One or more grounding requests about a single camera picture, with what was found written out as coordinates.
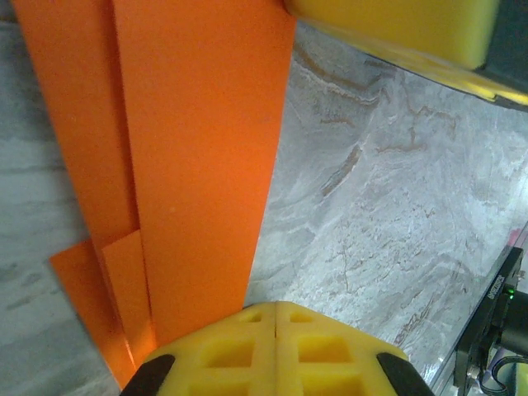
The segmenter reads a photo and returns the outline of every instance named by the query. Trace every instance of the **marble surface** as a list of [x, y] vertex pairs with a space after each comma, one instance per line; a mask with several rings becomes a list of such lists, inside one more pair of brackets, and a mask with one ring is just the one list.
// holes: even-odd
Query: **marble surface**
[[[353, 324], [430, 380], [528, 219], [528, 115], [302, 24], [286, 99], [247, 302]], [[19, 27], [0, 22], [0, 394], [118, 394], [47, 261], [86, 236]]]

